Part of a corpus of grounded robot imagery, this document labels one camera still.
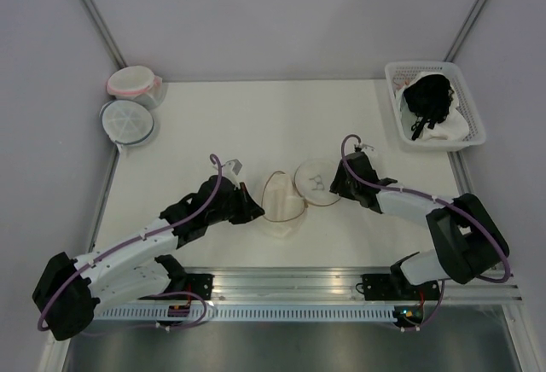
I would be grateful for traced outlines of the beige mesh laundry bag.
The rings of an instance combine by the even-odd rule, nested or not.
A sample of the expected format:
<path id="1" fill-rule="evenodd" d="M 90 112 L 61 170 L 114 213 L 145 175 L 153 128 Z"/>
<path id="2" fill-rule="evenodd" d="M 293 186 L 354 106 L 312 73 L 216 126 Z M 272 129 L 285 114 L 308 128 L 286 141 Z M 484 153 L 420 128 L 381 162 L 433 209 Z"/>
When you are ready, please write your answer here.
<path id="1" fill-rule="evenodd" d="M 286 239 L 295 234 L 311 207 L 330 207 L 340 197 L 330 191 L 337 165 L 329 159 L 308 159 L 293 173 L 273 171 L 256 191 L 264 216 L 259 229 L 270 237 Z"/>

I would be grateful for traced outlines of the black lace bra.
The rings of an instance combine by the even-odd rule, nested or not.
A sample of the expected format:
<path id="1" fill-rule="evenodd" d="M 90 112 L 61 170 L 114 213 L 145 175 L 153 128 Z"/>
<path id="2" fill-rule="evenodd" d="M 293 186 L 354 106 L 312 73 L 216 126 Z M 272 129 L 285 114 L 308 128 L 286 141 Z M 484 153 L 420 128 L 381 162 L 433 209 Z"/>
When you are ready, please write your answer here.
<path id="1" fill-rule="evenodd" d="M 411 140 L 421 137 L 425 128 L 433 129 L 445 122 L 453 102 L 450 81 L 441 73 L 428 74 L 409 85 L 403 92 L 407 108 L 416 116 Z"/>

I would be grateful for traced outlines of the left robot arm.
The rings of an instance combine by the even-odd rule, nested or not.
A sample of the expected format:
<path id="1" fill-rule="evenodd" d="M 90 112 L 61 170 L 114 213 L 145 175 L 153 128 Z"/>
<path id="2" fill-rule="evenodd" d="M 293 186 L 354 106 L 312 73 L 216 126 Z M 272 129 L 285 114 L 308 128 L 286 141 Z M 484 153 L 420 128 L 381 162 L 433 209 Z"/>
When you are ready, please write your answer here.
<path id="1" fill-rule="evenodd" d="M 119 244 L 76 258 L 56 254 L 32 293 L 40 311 L 38 330 L 67 340 L 116 305 L 181 298 L 186 273 L 171 252 L 198 240 L 214 224 L 247 224 L 262 216 L 264 209 L 244 183 L 214 175 Z"/>

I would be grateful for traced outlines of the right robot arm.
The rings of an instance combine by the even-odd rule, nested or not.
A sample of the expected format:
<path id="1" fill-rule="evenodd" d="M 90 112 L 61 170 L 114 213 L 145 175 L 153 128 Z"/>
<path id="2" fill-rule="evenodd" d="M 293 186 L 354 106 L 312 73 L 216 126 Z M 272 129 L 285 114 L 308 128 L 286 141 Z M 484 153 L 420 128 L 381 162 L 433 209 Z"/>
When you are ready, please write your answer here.
<path id="1" fill-rule="evenodd" d="M 508 265 L 508 244 L 473 194 L 445 201 L 404 188 L 394 179 L 380 179 L 362 151 L 341 159 L 330 191 L 370 211 L 418 224 L 432 238 L 433 249 L 400 259 L 389 274 L 364 275 L 368 300 L 411 299 L 420 288 L 429 299 L 437 299 L 440 281 L 494 282 L 485 272 Z"/>

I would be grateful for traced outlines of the blue trimmed mesh laundry bag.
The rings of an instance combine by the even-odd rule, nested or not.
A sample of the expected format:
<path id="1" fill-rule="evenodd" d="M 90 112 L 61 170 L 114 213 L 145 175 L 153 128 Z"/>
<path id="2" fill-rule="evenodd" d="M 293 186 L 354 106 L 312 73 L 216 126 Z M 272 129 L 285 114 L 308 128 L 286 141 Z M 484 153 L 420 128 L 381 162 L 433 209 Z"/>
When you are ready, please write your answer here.
<path id="1" fill-rule="evenodd" d="M 120 154 L 149 142 L 156 129 L 154 116 L 132 100 L 107 102 L 101 108 L 99 119 L 102 129 Z"/>

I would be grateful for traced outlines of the pink trimmed mesh laundry bag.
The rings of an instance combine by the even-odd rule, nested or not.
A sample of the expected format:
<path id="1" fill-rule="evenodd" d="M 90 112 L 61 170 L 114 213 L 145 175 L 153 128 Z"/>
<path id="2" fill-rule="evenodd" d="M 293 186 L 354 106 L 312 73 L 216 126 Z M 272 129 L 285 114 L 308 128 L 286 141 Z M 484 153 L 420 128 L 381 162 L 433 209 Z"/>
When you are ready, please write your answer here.
<path id="1" fill-rule="evenodd" d="M 107 93 L 118 100 L 129 100 L 146 109 L 157 108 L 165 99 L 163 79 L 144 66 L 125 67 L 107 81 Z"/>

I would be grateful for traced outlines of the white cloth in basket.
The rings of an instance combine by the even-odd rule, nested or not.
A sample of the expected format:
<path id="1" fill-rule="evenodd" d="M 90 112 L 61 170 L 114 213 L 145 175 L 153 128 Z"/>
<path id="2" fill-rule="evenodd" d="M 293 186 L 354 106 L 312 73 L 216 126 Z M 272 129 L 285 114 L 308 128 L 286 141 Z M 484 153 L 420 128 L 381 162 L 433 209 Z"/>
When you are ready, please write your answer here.
<path id="1" fill-rule="evenodd" d="M 395 95 L 395 101 L 397 103 L 397 109 L 400 115 L 400 121 L 403 127 L 404 135 L 410 140 L 412 137 L 412 125 L 416 122 L 416 116 L 407 108 L 402 94 L 404 90 L 412 85 L 416 80 L 422 78 L 425 75 L 434 74 L 433 72 L 421 72 L 411 80 L 407 80 L 397 90 Z M 450 105 L 450 112 L 445 122 L 436 125 L 433 129 L 425 128 L 420 138 L 417 138 L 412 142 L 436 142 L 436 141 L 460 141 L 464 139 L 469 133 L 469 125 L 461 112 L 458 110 L 460 105 L 459 96 L 457 95 L 452 83 L 450 82 L 451 89 L 453 89 L 453 102 Z"/>

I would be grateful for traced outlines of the white plastic basket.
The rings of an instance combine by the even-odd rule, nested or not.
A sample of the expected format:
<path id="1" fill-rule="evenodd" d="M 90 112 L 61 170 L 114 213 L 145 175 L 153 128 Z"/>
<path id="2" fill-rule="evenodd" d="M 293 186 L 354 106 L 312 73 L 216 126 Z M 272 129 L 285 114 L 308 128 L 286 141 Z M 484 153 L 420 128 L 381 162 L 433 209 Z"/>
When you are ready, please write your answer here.
<path id="1" fill-rule="evenodd" d="M 395 61 L 386 64 L 384 71 L 398 139 L 402 148 L 415 152 L 456 152 L 471 146 L 479 146 L 485 142 L 485 128 L 461 69 L 456 64 L 446 61 Z M 454 91 L 456 111 L 468 125 L 468 133 L 465 137 L 457 140 L 434 138 L 413 141 L 411 139 L 413 134 L 411 126 L 415 123 L 415 115 L 409 111 L 402 100 L 401 91 L 407 85 L 412 84 L 422 73 L 439 73 L 450 81 L 450 86 Z"/>

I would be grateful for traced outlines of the aluminium mounting rail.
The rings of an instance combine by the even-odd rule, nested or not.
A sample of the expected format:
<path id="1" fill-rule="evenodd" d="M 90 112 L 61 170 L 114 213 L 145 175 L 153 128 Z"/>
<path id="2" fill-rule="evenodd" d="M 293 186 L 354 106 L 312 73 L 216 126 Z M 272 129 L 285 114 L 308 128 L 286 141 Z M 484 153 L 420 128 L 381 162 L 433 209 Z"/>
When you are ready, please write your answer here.
<path id="1" fill-rule="evenodd" d="M 386 267 L 188 267 L 188 273 L 213 275 L 211 298 L 225 303 L 317 302 L 341 304 L 362 301 L 355 290 L 363 274 L 387 272 Z M 511 277 L 503 284 L 473 280 L 466 285 L 445 283 L 444 300 L 449 305 L 521 303 L 522 292 Z"/>

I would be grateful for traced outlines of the right aluminium frame post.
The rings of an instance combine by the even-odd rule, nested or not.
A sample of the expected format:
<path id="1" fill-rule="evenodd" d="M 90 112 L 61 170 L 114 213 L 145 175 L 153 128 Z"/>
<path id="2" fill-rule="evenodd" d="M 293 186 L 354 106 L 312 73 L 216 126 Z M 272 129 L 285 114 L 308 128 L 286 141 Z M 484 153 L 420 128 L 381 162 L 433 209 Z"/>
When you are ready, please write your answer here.
<path id="1" fill-rule="evenodd" d="M 453 62 L 459 52 L 462 49 L 468 35 L 473 30 L 476 25 L 480 15 L 485 9 L 486 4 L 489 0 L 474 0 L 470 10 L 468 11 L 467 16 L 465 17 L 459 31 L 456 34 L 456 37 L 449 47 L 446 55 L 444 56 L 444 61 Z"/>

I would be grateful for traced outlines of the aluminium frame post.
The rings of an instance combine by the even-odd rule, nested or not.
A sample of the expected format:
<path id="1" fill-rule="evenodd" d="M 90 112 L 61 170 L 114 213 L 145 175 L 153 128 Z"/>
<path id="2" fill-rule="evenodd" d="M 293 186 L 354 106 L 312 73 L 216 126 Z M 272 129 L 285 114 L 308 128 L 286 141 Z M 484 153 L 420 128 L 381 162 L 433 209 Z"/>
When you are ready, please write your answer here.
<path id="1" fill-rule="evenodd" d="M 444 61 L 453 62 L 459 52 L 462 49 L 468 35 L 473 30 L 476 25 L 480 15 L 485 9 L 486 4 L 489 0 L 474 0 L 470 10 L 468 11 L 467 16 L 465 17 L 459 31 L 456 34 L 456 37 L 449 47 L 446 55 L 444 56 Z"/>
<path id="2" fill-rule="evenodd" d="M 84 12 L 86 13 L 93 29 L 102 42 L 104 49 L 112 60 L 113 64 L 118 68 L 127 66 L 126 60 L 116 43 L 113 34 L 110 32 L 106 21 L 96 5 L 95 0 L 78 0 Z"/>

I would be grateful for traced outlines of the left aluminium frame post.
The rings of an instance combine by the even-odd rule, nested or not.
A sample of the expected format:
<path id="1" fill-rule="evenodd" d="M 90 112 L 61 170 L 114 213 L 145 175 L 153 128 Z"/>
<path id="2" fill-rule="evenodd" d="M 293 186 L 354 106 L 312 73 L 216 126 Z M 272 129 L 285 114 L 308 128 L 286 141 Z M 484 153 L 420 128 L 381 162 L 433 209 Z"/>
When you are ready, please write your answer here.
<path id="1" fill-rule="evenodd" d="M 96 5 L 95 0 L 78 0 L 84 12 L 86 13 L 93 29 L 102 42 L 104 49 L 112 60 L 113 64 L 118 68 L 127 66 L 126 60 L 116 43 L 113 34 L 110 32 L 106 21 Z"/>

